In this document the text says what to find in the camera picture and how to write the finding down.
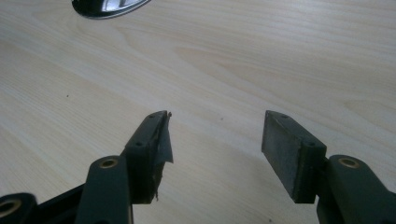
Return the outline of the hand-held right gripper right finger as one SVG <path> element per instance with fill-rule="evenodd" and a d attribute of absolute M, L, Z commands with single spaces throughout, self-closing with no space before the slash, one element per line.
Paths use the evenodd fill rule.
<path fill-rule="evenodd" d="M 262 153 L 295 203 L 315 203 L 319 224 L 396 224 L 396 193 L 364 162 L 326 156 L 292 117 L 265 112 Z"/>

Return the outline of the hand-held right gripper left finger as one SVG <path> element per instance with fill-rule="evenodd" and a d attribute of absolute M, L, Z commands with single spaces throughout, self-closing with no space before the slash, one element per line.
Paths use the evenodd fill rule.
<path fill-rule="evenodd" d="M 75 224 L 134 224 L 133 206 L 158 196 L 163 167 L 173 160 L 170 118 L 166 110 L 146 116 L 119 156 L 91 164 Z"/>

